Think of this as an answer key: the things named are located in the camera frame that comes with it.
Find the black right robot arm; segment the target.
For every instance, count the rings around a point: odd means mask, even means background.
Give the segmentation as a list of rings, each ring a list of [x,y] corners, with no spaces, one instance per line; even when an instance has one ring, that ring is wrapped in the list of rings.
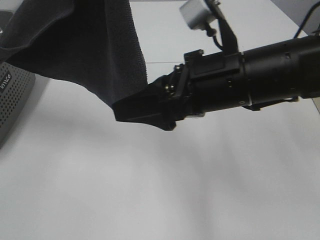
[[[172,131],[178,121],[243,107],[251,111],[320,95],[320,39],[294,38],[225,54],[184,55],[184,63],[112,105],[119,122]]]

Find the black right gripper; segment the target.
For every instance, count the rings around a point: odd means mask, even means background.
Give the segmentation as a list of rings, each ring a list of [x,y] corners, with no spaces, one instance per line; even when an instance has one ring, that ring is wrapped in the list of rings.
[[[184,60],[154,84],[113,103],[116,121],[172,131],[188,117],[252,105],[244,53],[190,52]]]

